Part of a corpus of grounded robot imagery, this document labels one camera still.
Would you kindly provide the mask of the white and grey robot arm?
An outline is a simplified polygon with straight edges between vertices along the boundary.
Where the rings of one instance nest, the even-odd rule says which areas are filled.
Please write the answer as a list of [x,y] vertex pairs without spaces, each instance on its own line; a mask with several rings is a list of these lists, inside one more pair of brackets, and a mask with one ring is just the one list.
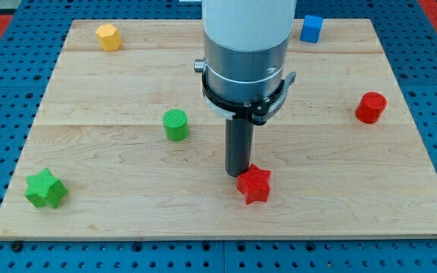
[[285,56],[296,0],[203,0],[202,74],[207,105],[229,121],[261,126],[282,107],[294,72]]

